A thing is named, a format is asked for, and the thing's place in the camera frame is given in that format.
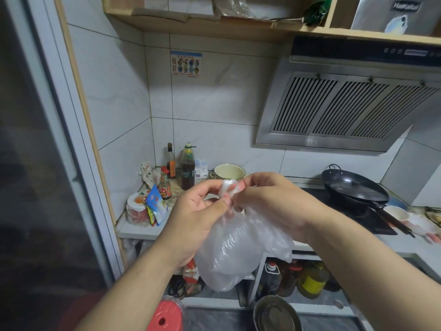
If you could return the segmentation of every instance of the wooden shelf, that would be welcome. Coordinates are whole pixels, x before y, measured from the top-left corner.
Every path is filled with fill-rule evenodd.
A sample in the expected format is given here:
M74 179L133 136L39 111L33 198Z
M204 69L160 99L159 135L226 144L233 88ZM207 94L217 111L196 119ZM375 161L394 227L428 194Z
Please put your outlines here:
M310 0L303 0L302 6ZM282 42L298 33L344 36L370 40L393 40L420 44L441 45L441 21L433 35L438 37L402 35L350 30L359 0L333 0L323 26L301 23L257 21L245 18L190 15L165 10L148 10L143 0L103 0L104 12L143 31L174 33L191 36Z

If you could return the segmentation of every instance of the range hood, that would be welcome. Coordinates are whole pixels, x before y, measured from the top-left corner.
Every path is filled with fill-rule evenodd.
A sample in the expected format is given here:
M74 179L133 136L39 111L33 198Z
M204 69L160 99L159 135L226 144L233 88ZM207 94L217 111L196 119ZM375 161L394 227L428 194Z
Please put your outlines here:
M256 143L386 152L440 102L440 47L297 36L279 58Z

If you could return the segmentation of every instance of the black wok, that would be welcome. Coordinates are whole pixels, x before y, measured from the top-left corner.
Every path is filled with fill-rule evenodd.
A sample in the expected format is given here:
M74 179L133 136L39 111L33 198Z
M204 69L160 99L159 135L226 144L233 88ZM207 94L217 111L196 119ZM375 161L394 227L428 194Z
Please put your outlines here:
M354 207L369 207L380 218L392 223L405 234L415 238L412 230L397 220L391 214L384 211L389 201L389 194L379 184L359 174L344 171L342 169L327 169L322 173L325 189L344 205Z

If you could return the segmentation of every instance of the forearm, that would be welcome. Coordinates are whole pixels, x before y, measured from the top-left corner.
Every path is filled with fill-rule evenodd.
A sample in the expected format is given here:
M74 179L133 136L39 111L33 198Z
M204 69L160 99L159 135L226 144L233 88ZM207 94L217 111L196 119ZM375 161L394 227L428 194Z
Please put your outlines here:
M307 242L376 330L435 330L441 286L373 234L329 209Z
M175 266L152 248L114 284L76 331L145 331Z

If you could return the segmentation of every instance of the countertop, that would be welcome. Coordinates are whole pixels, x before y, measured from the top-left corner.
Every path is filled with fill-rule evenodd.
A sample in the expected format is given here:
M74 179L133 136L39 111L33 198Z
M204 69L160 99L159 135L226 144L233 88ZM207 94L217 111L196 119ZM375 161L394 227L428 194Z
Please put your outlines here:
M317 179L302 179L302 178L289 178L295 185L303 188L323 188L321 181ZM179 194L182 189L179 188L175 180L171 181L172 191L174 195ZM169 211L172 209L175 202L175 197L172 197L167 201L169 206ZM411 208L411 211L420 213L423 211L419 208ZM135 239L146 239L154 240L162 231L165 223L167 222L168 215L163 220L161 226L148 226L142 228L126 222L124 219L125 214L123 214L122 220L119 220L117 229L117 235L119 238L135 238ZM379 240L384 242L392 250L394 250L398 255L404 258L412 258L416 263L432 277L435 281L441 283L441 244L431 243L430 240L424 237L417 236L412 238L409 235L405 235L400 230L394 228L398 233L396 236L388 235L376 235ZM311 246L303 244L300 242L294 242L295 248L298 251L313 251Z

